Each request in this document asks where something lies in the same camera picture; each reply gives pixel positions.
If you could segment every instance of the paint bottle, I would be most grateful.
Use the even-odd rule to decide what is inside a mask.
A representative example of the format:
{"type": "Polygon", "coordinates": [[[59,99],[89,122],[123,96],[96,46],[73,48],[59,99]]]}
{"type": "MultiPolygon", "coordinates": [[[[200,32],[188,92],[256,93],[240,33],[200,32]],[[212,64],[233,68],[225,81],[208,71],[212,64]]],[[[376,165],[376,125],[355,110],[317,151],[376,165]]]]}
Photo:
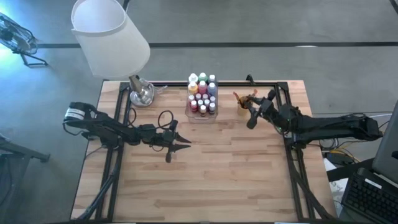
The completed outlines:
{"type": "Polygon", "coordinates": [[[194,101],[195,100],[195,96],[193,96],[193,95],[189,95],[188,96],[188,102],[189,103],[191,103],[192,101],[194,101]]]}
{"type": "Polygon", "coordinates": [[[201,99],[201,94],[200,93],[197,93],[196,95],[195,95],[195,99],[198,101],[198,100],[200,100],[201,99]]]}
{"type": "Polygon", "coordinates": [[[209,114],[215,114],[216,113],[216,104],[215,103],[210,103],[209,105],[209,114]]]}
{"type": "Polygon", "coordinates": [[[214,83],[210,83],[209,84],[209,86],[207,87],[207,93],[210,96],[215,96],[217,94],[217,87],[216,87],[216,85],[214,83]]]}
{"type": "Polygon", "coordinates": [[[201,107],[203,105],[203,100],[198,100],[198,106],[201,107]]]}
{"type": "Polygon", "coordinates": [[[203,95],[201,96],[201,98],[202,98],[203,100],[208,100],[208,99],[209,99],[209,95],[207,95],[207,94],[205,93],[205,94],[203,94],[203,95]]]}
{"type": "Polygon", "coordinates": [[[211,96],[210,97],[210,103],[216,103],[216,97],[215,96],[211,96]]]}
{"type": "Polygon", "coordinates": [[[200,116],[206,116],[206,106],[205,105],[201,105],[200,106],[200,116]]]}
{"type": "Polygon", "coordinates": [[[195,95],[198,93],[198,85],[195,82],[190,82],[188,85],[189,94],[195,95]]]}
{"type": "Polygon", "coordinates": [[[208,83],[216,82],[216,76],[215,75],[209,75],[208,83]]]}
{"type": "Polygon", "coordinates": [[[205,94],[207,92],[207,84],[205,81],[199,82],[198,93],[205,94]]]}
{"type": "Polygon", "coordinates": [[[201,82],[201,81],[207,82],[207,75],[206,75],[206,73],[204,73],[204,72],[202,72],[202,73],[199,75],[199,82],[201,82]]]}
{"type": "Polygon", "coordinates": [[[195,100],[193,100],[191,102],[191,111],[192,112],[197,112],[198,111],[198,103],[195,100]]]}
{"type": "Polygon", "coordinates": [[[191,82],[194,82],[194,83],[198,83],[199,82],[199,77],[195,74],[195,73],[192,73],[189,77],[188,77],[188,81],[191,83],[191,82]]]}
{"type": "Polygon", "coordinates": [[[210,100],[204,100],[206,108],[209,108],[210,100]]]}

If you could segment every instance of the white label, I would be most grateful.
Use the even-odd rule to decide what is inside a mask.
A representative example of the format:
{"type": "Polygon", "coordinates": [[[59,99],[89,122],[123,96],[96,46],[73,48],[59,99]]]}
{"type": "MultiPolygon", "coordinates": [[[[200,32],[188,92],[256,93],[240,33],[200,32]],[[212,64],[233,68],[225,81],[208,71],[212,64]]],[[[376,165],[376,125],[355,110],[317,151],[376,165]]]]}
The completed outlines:
{"type": "Polygon", "coordinates": [[[84,116],[86,113],[84,111],[78,110],[78,109],[72,109],[68,108],[67,113],[76,113],[84,116]]]}
{"type": "Polygon", "coordinates": [[[381,189],[381,185],[380,184],[377,184],[377,183],[375,183],[375,182],[373,182],[373,181],[371,181],[369,179],[365,179],[365,182],[377,187],[378,189],[381,189]]]}
{"type": "Polygon", "coordinates": [[[65,117],[72,117],[72,118],[77,118],[77,119],[84,119],[84,117],[82,116],[82,115],[78,115],[78,114],[75,114],[75,113],[66,113],[65,114],[65,117]]]}

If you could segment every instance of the computer monitor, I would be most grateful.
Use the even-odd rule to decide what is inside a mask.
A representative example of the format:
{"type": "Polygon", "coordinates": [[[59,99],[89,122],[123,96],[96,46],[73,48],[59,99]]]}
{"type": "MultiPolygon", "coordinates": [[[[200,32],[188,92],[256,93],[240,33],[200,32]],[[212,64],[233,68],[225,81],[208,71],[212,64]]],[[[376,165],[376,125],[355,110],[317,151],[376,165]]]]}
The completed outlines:
{"type": "Polygon", "coordinates": [[[392,112],[379,150],[373,160],[373,169],[398,184],[398,101],[392,112]]]}

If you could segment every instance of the lamp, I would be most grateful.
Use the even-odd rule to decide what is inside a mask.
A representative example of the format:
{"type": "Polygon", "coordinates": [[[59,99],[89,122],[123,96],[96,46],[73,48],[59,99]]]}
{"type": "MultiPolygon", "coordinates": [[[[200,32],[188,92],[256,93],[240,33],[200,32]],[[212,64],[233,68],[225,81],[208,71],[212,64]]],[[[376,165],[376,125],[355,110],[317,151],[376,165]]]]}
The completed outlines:
{"type": "Polygon", "coordinates": [[[149,44],[121,5],[116,0],[77,0],[71,20],[93,75],[110,80],[129,77],[132,102],[151,104],[153,85],[140,85],[145,82],[136,75],[148,62],[149,44]]]}

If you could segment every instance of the clear plastic container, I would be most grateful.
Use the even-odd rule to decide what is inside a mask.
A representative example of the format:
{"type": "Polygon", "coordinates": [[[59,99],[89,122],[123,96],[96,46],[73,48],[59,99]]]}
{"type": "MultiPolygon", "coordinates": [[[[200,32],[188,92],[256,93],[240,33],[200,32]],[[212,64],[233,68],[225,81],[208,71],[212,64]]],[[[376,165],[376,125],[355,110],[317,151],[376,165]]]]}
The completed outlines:
{"type": "Polygon", "coordinates": [[[185,115],[188,117],[189,122],[191,123],[195,123],[195,124],[212,124],[216,122],[216,117],[218,115],[218,81],[215,81],[215,85],[216,85],[216,111],[214,114],[209,114],[209,112],[207,111],[205,116],[202,116],[200,114],[200,112],[192,112],[191,111],[191,107],[190,107],[190,103],[189,103],[189,99],[188,96],[190,95],[189,91],[188,91],[188,84],[187,83],[187,105],[185,107],[185,115]]]}

